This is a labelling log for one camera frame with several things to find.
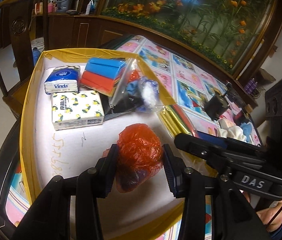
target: person's hand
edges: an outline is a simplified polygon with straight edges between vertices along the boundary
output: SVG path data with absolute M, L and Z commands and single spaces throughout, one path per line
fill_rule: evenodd
M 244 197 L 248 202 L 250 202 L 250 196 L 249 193 L 246 191 L 243 192 Z M 276 212 L 282 207 L 282 200 L 279 201 L 274 208 L 266 208 L 260 211 L 257 211 L 257 215 L 259 216 L 260 220 L 264 225 L 267 225 L 272 217 L 276 214 Z M 277 215 L 277 217 L 272 221 L 272 223 L 268 226 L 267 230 L 268 232 L 273 232 L 277 230 L 282 225 L 282 210 Z

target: screw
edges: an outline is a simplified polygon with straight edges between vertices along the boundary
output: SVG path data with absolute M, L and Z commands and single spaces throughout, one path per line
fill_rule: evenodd
M 97 173 L 97 171 L 98 171 L 97 168 L 94 168 L 94 167 L 93 168 L 89 168 L 88 169 L 88 174 L 95 174 L 95 173 Z
M 56 175 L 56 176 L 54 176 L 53 181 L 54 181 L 54 182 L 58 182 L 58 181 L 60 181 L 61 179 L 63 179 L 62 176 Z
M 221 178 L 223 181 L 228 181 L 228 175 L 222 174 L 222 175 L 220 176 L 220 178 Z
M 186 174 L 192 174 L 194 172 L 194 169 L 192 169 L 191 167 L 186 167 L 184 168 L 184 172 Z

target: blue tissue pack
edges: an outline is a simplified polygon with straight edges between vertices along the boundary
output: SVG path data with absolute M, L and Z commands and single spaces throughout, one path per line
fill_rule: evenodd
M 46 94 L 78 92 L 80 66 L 56 67 L 44 82 Z
M 88 61 L 85 70 L 114 80 L 123 71 L 125 64 L 125 60 L 93 57 Z

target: wooden chair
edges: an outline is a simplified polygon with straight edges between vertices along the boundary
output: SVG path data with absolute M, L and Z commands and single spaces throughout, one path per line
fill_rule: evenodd
M 0 2 L 0 8 L 4 7 L 9 7 L 10 38 L 20 82 L 7 91 L 0 72 L 0 88 L 3 93 L 3 101 L 10 107 L 12 113 L 17 118 L 22 113 L 25 94 L 34 69 L 29 36 L 29 20 L 31 18 L 31 8 L 33 8 L 33 0 L 4 0 Z M 45 50 L 49 49 L 48 20 L 48 0 L 43 0 Z

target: white bucket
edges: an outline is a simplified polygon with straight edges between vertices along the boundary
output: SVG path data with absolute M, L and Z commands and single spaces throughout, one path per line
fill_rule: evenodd
M 37 38 L 33 41 L 31 41 L 31 48 L 35 48 L 37 47 L 38 50 L 42 53 L 42 51 L 44 50 L 44 38 Z

